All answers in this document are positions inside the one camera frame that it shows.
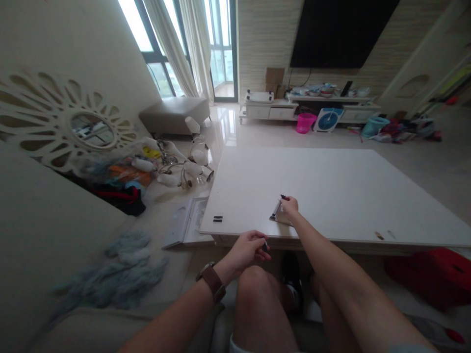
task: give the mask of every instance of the sofa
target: sofa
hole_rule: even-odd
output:
[[[154,138],[162,134],[191,135],[185,124],[192,117],[201,126],[209,116],[209,103],[205,98],[171,97],[148,107],[139,113],[145,128]]]
[[[58,319],[34,344],[31,353],[115,353],[171,303],[134,310],[78,308]],[[328,352],[322,324],[292,320],[302,352]],[[228,352],[234,331],[234,308],[217,304],[193,338],[187,352]]]

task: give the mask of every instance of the window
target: window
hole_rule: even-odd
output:
[[[234,81],[236,53],[232,47],[233,0],[204,0],[211,48],[211,77],[216,101],[237,101]]]
[[[178,84],[175,73],[158,42],[156,33],[147,14],[143,0],[118,0],[131,32],[136,39],[139,50],[147,63],[149,73],[163,98],[181,97],[184,95]],[[182,12],[178,0],[164,0],[170,20],[175,28],[178,40],[186,55],[191,69]]]

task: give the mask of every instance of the gray ottoman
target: gray ottoman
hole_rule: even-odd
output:
[[[139,113],[146,129],[155,137],[162,134],[191,135],[185,118],[192,117],[200,125],[209,116],[209,103],[205,98],[163,98]]]

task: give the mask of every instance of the wall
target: wall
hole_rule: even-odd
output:
[[[141,134],[139,111],[160,101],[118,0],[0,4],[0,70],[56,72],[101,92]]]
[[[0,341],[10,352],[52,314],[51,289],[83,269],[128,216],[5,142],[0,164]]]
[[[117,0],[2,1],[0,33],[0,69],[69,76],[136,122],[160,99]],[[51,315],[53,286],[128,216],[3,142],[0,164],[0,342],[20,352]]]
[[[304,0],[238,0],[240,92],[264,90],[266,67],[289,62]],[[331,82],[343,87],[348,80],[370,86],[380,96],[449,0],[402,0],[361,69],[313,69],[308,83]],[[301,85],[309,69],[294,69],[291,85]]]

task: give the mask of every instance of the blue fluffy fabric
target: blue fluffy fabric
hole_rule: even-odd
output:
[[[90,267],[55,288],[55,292],[66,292],[66,298],[54,317],[79,306],[139,306],[141,299],[162,280],[168,263],[164,258],[156,266],[148,265],[150,251],[145,247],[149,242],[149,236],[142,232],[125,233],[112,242],[105,251],[107,257],[114,258],[112,262]]]

